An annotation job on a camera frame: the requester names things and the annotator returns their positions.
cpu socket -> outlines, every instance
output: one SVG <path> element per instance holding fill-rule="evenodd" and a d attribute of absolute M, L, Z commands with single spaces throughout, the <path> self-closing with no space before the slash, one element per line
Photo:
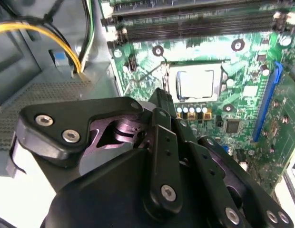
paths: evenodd
<path fill-rule="evenodd" d="M 168 92 L 174 103 L 199 103 L 216 101 L 221 91 L 221 62 L 184 64 L 168 63 Z"/>

hex bolt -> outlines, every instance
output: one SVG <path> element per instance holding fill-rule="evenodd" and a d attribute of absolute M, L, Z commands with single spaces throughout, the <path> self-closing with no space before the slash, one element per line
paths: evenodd
<path fill-rule="evenodd" d="M 162 111 L 159 111 L 159 113 L 162 115 L 162 116 L 167 116 L 164 112 Z"/>
<path fill-rule="evenodd" d="M 71 129 L 65 130 L 62 137 L 68 143 L 77 143 L 80 140 L 80 134 Z"/>
<path fill-rule="evenodd" d="M 167 201 L 173 202 L 176 200 L 176 193 L 174 189 L 167 184 L 161 187 L 161 194 Z"/>
<path fill-rule="evenodd" d="M 38 125 L 44 127 L 49 127 L 53 125 L 53 119 L 48 115 L 38 115 L 35 118 L 35 122 L 37 122 Z"/>
<path fill-rule="evenodd" d="M 277 217 L 274 215 L 274 213 L 272 211 L 266 211 L 268 218 L 273 222 L 273 223 L 277 223 Z"/>
<path fill-rule="evenodd" d="M 133 108 L 136 108 L 136 109 L 139 108 L 139 105 L 138 105 L 136 102 L 132 102 L 130 105 L 131 105 Z"/>
<path fill-rule="evenodd" d="M 283 214 L 283 212 L 279 211 L 279 216 L 280 216 L 281 220 L 282 220 L 284 223 L 286 223 L 286 224 L 289 223 L 288 218 L 286 217 L 285 214 Z"/>
<path fill-rule="evenodd" d="M 181 123 L 181 125 L 183 125 L 184 127 L 187 126 L 187 123 L 186 123 L 184 120 L 181 120 L 180 123 Z"/>
<path fill-rule="evenodd" d="M 211 139 L 206 139 L 206 141 L 207 141 L 210 145 L 214 146 L 214 143 L 213 143 L 213 141 L 212 141 Z"/>
<path fill-rule="evenodd" d="M 226 208 L 225 209 L 226 215 L 228 219 L 234 224 L 238 225 L 239 224 L 239 217 L 237 213 L 232 209 L 232 208 Z"/>

screw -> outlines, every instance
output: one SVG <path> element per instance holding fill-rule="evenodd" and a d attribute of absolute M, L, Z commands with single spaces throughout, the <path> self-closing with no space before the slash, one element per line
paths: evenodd
<path fill-rule="evenodd" d="M 184 127 L 187 126 L 187 123 L 186 123 L 184 120 L 181 120 L 180 123 L 181 123 L 181 125 L 183 125 Z"/>
<path fill-rule="evenodd" d="M 53 125 L 53 119 L 48 115 L 38 115 L 35 118 L 35 122 L 37 122 L 38 125 L 48 127 Z"/>
<path fill-rule="evenodd" d="M 206 141 L 207 141 L 210 145 L 214 146 L 214 143 L 213 143 L 213 141 L 212 141 L 211 139 L 206 139 Z"/>
<path fill-rule="evenodd" d="M 167 201 L 173 202 L 176 200 L 176 193 L 169 185 L 165 184 L 161 187 L 161 194 Z"/>
<path fill-rule="evenodd" d="M 274 213 L 272 213 L 271 211 L 266 211 L 266 213 L 267 213 L 267 216 L 268 216 L 268 218 L 270 218 L 270 220 L 272 221 L 272 222 L 274 222 L 274 223 L 277 223 L 277 218 L 276 218 L 276 216 L 274 215 Z"/>
<path fill-rule="evenodd" d="M 286 215 L 284 215 L 281 211 L 279 211 L 279 216 L 280 216 L 281 220 L 282 220 L 284 223 L 286 223 L 286 224 L 289 223 L 288 218 L 287 218 Z"/>
<path fill-rule="evenodd" d="M 238 225 L 239 224 L 239 217 L 237 213 L 232 209 L 232 208 L 226 208 L 225 209 L 226 215 L 228 219 L 234 224 Z"/>
<path fill-rule="evenodd" d="M 114 50 L 114 57 L 120 58 L 122 56 L 122 52 L 119 49 Z"/>
<path fill-rule="evenodd" d="M 65 130 L 62 134 L 63 139 L 68 143 L 77 143 L 80 140 L 80 135 L 74 130 Z"/>
<path fill-rule="evenodd" d="M 284 115 L 284 116 L 283 116 L 282 123 L 284 123 L 284 124 L 289 123 L 289 118 L 288 118 L 287 115 Z"/>
<path fill-rule="evenodd" d="M 131 105 L 133 108 L 136 108 L 136 109 L 139 108 L 139 105 L 138 105 L 136 102 L 132 102 L 130 105 Z"/>
<path fill-rule="evenodd" d="M 162 111 L 159 111 L 159 113 L 162 115 L 162 116 L 167 116 L 164 112 Z"/>
<path fill-rule="evenodd" d="M 156 52 L 157 55 L 160 55 L 161 50 L 159 48 L 157 48 L 155 52 Z"/>
<path fill-rule="evenodd" d="M 248 151 L 248 154 L 249 154 L 250 156 L 252 156 L 252 155 L 255 154 L 255 151 L 254 151 L 254 150 L 249 150 L 249 151 Z"/>
<path fill-rule="evenodd" d="M 263 135 L 264 137 L 267 137 L 267 136 L 268 136 L 268 132 L 267 132 L 266 130 L 263 130 L 263 131 L 262 131 L 262 135 Z"/>
<path fill-rule="evenodd" d="M 235 44 L 235 49 L 240 49 L 241 46 L 242 46 L 242 44 L 241 44 L 240 42 L 237 42 L 237 43 Z"/>
<path fill-rule="evenodd" d="M 273 103 L 273 107 L 274 108 L 277 108 L 279 106 L 279 101 L 278 100 L 275 100 L 274 103 Z"/>

cable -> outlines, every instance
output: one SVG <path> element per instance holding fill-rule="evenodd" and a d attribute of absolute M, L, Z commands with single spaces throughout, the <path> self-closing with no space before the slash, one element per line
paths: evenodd
<path fill-rule="evenodd" d="M 91 24 L 90 24 L 90 35 L 89 35 L 89 42 L 88 42 L 88 47 L 87 49 L 85 50 L 85 54 L 84 54 L 84 57 L 81 61 L 81 65 L 82 65 L 82 68 L 81 68 L 81 71 L 83 72 L 84 71 L 84 68 L 85 68 L 85 65 L 86 65 L 86 62 L 88 60 L 88 55 L 90 53 L 90 50 L 92 48 L 92 45 L 93 45 L 93 41 L 94 41 L 94 38 L 95 38 L 95 23 L 94 23 L 94 8 L 95 8 L 95 5 L 92 4 L 91 0 L 86 0 L 87 1 L 87 4 L 88 4 L 88 7 L 89 7 L 89 15 L 90 15 L 90 21 L 91 21 Z"/>
<path fill-rule="evenodd" d="M 45 14 L 44 19 L 34 17 L 34 16 L 21 16 L 19 13 L 14 12 L 11 6 L 8 5 L 7 2 L 4 2 L 3 0 L 0 0 L 0 5 L 13 19 L 22 20 L 22 21 L 28 22 L 29 24 L 41 25 L 47 28 L 48 30 L 50 30 L 52 33 L 58 35 L 58 37 L 60 37 L 70 47 L 70 44 L 67 42 L 63 34 L 58 30 L 57 27 L 55 27 L 52 24 L 52 18 L 58 12 L 63 1 L 64 0 L 57 0 L 54 3 L 54 5 L 51 7 L 50 11 L 47 14 Z"/>
<path fill-rule="evenodd" d="M 46 13 L 44 15 L 44 19 L 43 19 L 43 23 L 47 22 L 47 23 L 52 23 L 53 22 L 53 17 L 54 15 L 57 14 L 57 12 L 59 11 L 62 3 L 64 0 L 56 0 L 55 3 L 53 4 L 53 6 L 51 7 L 51 9 L 49 10 L 48 13 Z"/>
<path fill-rule="evenodd" d="M 0 24 L 0 33 L 12 31 L 12 30 L 17 30 L 17 29 L 29 29 L 29 30 L 37 31 L 37 32 L 53 39 L 54 41 L 56 41 L 67 52 L 67 54 L 70 56 L 70 58 L 74 62 L 76 72 L 77 73 L 81 72 L 81 63 L 80 63 L 77 55 L 57 35 L 52 34 L 51 32 L 49 32 L 43 28 L 39 28 L 39 27 L 29 25 L 29 24 L 20 24 L 20 23 L 1 23 Z"/>
<path fill-rule="evenodd" d="M 89 36 L 91 33 L 91 20 L 90 20 L 90 15 L 89 15 L 89 5 L 87 4 L 86 0 L 82 0 L 82 4 L 83 4 L 83 8 L 84 8 L 84 12 L 85 12 L 85 21 L 86 21 L 86 31 L 85 31 L 85 36 L 84 36 L 84 42 L 79 54 L 79 60 L 80 62 L 83 61 L 85 52 L 88 48 L 89 45 Z"/>

black wire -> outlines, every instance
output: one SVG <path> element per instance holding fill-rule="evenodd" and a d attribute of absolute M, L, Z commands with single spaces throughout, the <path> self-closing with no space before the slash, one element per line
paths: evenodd
<path fill-rule="evenodd" d="M 70 47 L 69 42 L 63 36 L 63 34 L 51 22 L 52 17 L 58 12 L 63 1 L 64 0 L 57 0 L 55 2 L 55 4 L 50 9 L 50 11 L 46 14 L 46 15 L 48 15 L 48 17 L 47 17 L 48 21 L 46 21 L 45 18 L 41 19 L 41 18 L 34 17 L 34 16 L 21 16 L 18 13 L 14 12 L 13 9 L 3 0 L 0 0 L 0 5 L 13 19 L 25 21 L 29 24 L 41 25 L 42 27 L 47 28 L 50 32 L 52 32 L 52 33 L 56 34 L 58 37 L 60 37 L 63 40 L 63 42 L 66 43 L 66 45 L 68 45 L 68 47 Z"/>
<path fill-rule="evenodd" d="M 63 36 L 63 34 L 58 30 L 58 28 L 55 27 L 52 23 L 50 23 L 50 22 L 44 22 L 43 19 L 37 18 L 37 17 L 33 17 L 33 16 L 17 17 L 16 20 L 21 20 L 21 21 L 25 21 L 25 22 L 27 22 L 29 24 L 39 25 L 39 26 L 45 27 L 50 32 L 56 34 L 59 38 L 61 38 L 61 40 L 64 41 L 64 43 L 67 44 L 68 47 L 70 47 L 69 42 Z"/>
<path fill-rule="evenodd" d="M 54 15 L 57 14 L 64 0 L 56 0 L 48 13 L 44 15 L 44 22 L 52 23 Z"/>
<path fill-rule="evenodd" d="M 79 54 L 79 61 L 82 62 L 85 52 L 88 48 L 89 45 L 89 35 L 90 35 L 90 25 L 92 23 L 92 21 L 90 21 L 90 17 L 89 17 L 89 6 L 87 5 L 86 0 L 82 0 L 82 4 L 83 4 L 83 8 L 84 8 L 84 12 L 85 12 L 85 21 L 86 21 L 86 31 L 85 31 L 85 37 L 84 37 L 84 42 Z"/>

